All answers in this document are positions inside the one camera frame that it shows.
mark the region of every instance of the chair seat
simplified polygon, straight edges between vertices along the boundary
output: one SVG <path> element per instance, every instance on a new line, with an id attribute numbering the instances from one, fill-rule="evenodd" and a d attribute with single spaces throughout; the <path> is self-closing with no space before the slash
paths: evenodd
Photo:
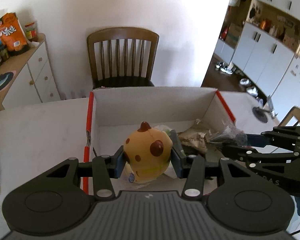
<path id="1" fill-rule="evenodd" d="M 144 77 L 111 77 L 94 82 L 93 88 L 120 88 L 120 87 L 154 87 L 152 82 Z"/>

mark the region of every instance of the white table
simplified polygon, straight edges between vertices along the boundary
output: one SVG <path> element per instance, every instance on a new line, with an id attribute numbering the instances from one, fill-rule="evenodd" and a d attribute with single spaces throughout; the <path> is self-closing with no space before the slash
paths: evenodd
<path id="1" fill-rule="evenodd" d="M 222 92 L 246 133 L 272 130 L 252 114 L 258 103 L 246 93 Z M 0 112 L 0 237 L 8 228 L 1 214 L 5 196 L 16 187 L 69 157 L 83 161 L 88 99 L 30 105 Z"/>

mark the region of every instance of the white wall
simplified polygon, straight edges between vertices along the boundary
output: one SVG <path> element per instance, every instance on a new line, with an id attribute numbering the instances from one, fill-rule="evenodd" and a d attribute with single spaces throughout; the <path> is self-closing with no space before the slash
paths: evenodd
<path id="1" fill-rule="evenodd" d="M 229 0 L 0 0 L 21 21 L 38 21 L 46 34 L 60 92 L 70 98 L 92 88 L 88 34 L 109 26 L 138 26 L 160 36 L 152 82 L 200 86 Z"/>

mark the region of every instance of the yellow toy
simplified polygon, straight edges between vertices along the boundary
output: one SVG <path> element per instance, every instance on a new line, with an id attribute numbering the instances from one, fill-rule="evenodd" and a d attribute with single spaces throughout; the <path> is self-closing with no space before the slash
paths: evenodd
<path id="1" fill-rule="evenodd" d="M 169 136 L 147 122 L 129 135 L 123 150 L 137 182 L 148 181 L 165 172 L 170 163 L 172 141 Z"/>

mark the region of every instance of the black cabinet handle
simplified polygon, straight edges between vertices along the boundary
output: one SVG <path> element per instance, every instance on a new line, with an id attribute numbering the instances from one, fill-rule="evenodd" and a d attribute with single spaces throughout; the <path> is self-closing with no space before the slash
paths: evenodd
<path id="1" fill-rule="evenodd" d="M 273 50 L 272 54 L 274 54 L 274 52 L 275 52 L 276 48 L 277 48 L 277 44 L 275 45 L 275 47 L 274 47 L 274 50 Z"/>

